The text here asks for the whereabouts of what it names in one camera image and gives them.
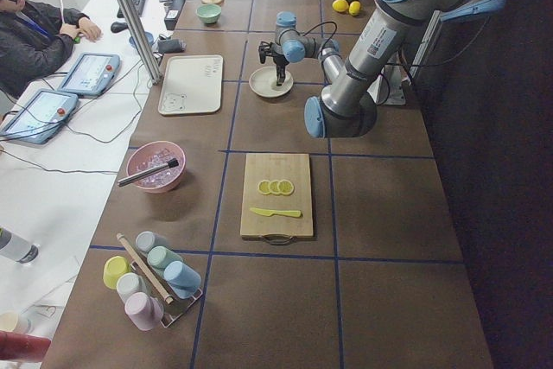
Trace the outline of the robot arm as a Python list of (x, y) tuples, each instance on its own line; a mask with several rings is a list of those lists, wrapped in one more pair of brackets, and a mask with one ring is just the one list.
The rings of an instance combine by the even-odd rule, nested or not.
[(305, 58), (317, 59), (329, 83), (318, 97), (307, 100), (304, 122), (312, 137), (360, 137), (376, 123), (377, 106), (369, 88), (398, 51), (405, 36), (427, 22), (435, 11), (443, 20), (473, 20), (501, 10), (506, 0), (374, 0), (375, 10), (351, 53), (342, 59), (331, 39), (302, 35), (296, 16), (281, 12), (275, 38), (259, 45), (260, 59), (271, 57), (276, 82), (285, 68)]

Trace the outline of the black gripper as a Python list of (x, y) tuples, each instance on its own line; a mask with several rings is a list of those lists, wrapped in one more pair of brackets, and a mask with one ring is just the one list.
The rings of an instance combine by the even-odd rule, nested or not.
[(261, 41), (258, 48), (259, 62), (264, 64), (271, 58), (276, 66), (276, 86), (282, 86), (286, 80), (286, 66), (289, 64), (280, 45), (272, 41)]

